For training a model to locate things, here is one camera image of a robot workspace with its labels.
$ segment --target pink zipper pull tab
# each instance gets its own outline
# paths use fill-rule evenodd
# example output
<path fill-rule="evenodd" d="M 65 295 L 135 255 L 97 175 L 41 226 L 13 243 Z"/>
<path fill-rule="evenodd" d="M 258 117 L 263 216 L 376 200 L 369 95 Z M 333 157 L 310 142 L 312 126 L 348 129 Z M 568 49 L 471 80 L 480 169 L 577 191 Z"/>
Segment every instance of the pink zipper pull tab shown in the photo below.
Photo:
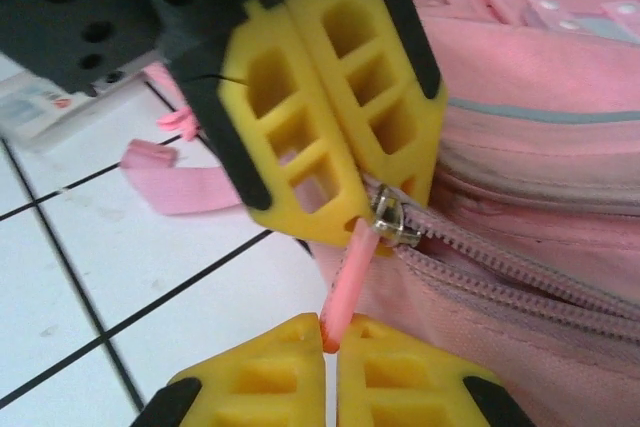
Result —
<path fill-rule="evenodd" d="M 367 221 L 356 222 L 342 267 L 336 274 L 320 314 L 320 330 L 324 351 L 334 354 L 356 309 L 365 274 L 373 260 L 380 235 Z"/>

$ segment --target yellow gripper pad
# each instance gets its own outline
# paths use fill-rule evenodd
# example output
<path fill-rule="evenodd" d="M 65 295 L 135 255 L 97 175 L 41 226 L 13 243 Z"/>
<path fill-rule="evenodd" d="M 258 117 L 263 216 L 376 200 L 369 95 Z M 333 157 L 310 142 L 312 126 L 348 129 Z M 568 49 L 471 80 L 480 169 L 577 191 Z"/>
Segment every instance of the yellow gripper pad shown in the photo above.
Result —
<path fill-rule="evenodd" d="M 270 195 L 256 207 L 230 175 L 254 220 L 345 246 L 372 217 L 362 172 L 425 205 L 446 92 L 423 93 L 385 1 L 249 0 L 245 11 L 218 100 Z"/>
<path fill-rule="evenodd" d="M 534 427 L 491 372 L 356 315 L 338 352 L 340 427 Z M 324 427 L 316 314 L 176 375 L 132 427 Z"/>

